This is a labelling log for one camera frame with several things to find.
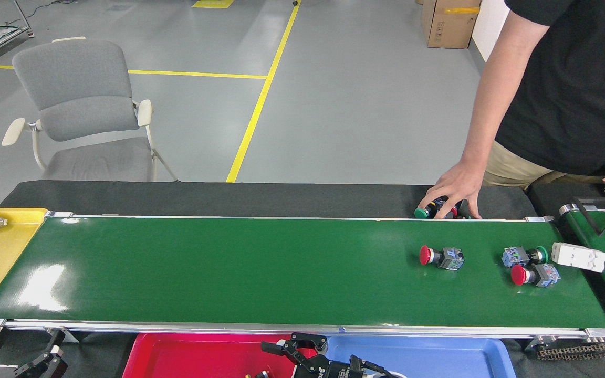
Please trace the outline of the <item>person's right hand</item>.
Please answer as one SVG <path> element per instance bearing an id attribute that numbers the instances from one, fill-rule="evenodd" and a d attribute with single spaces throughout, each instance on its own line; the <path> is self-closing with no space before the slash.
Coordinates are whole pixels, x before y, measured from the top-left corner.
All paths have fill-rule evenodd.
<path id="1" fill-rule="evenodd" d="M 452 207 L 460 201 L 467 201 L 469 215 L 480 219 L 478 210 L 478 194 L 481 189 L 488 158 L 463 157 L 451 169 L 447 170 L 427 190 L 423 199 L 418 203 L 418 209 L 424 209 L 435 199 L 446 197 L 447 201 L 437 211 L 434 218 L 444 218 L 451 212 Z"/>

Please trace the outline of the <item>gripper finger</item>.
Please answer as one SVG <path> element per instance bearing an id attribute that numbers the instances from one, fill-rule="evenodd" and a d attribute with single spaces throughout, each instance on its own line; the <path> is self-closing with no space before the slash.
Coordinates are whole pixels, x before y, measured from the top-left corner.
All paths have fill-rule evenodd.
<path id="1" fill-rule="evenodd" d="M 60 346 L 53 345 L 31 363 L 20 366 L 0 364 L 0 377 L 62 377 L 68 367 Z"/>

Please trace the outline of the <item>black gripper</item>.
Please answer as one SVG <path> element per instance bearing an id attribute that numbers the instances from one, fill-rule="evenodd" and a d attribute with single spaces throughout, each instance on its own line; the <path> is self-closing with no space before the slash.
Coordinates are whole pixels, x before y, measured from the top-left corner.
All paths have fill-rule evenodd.
<path id="1" fill-rule="evenodd" d="M 387 370 L 359 357 L 351 357 L 349 363 L 329 360 L 322 354 L 327 338 L 312 333 L 293 332 L 288 340 L 277 343 L 262 341 L 263 352 L 287 357 L 295 368 L 293 377 L 387 377 Z M 313 349 L 313 357 L 305 357 L 299 349 Z"/>

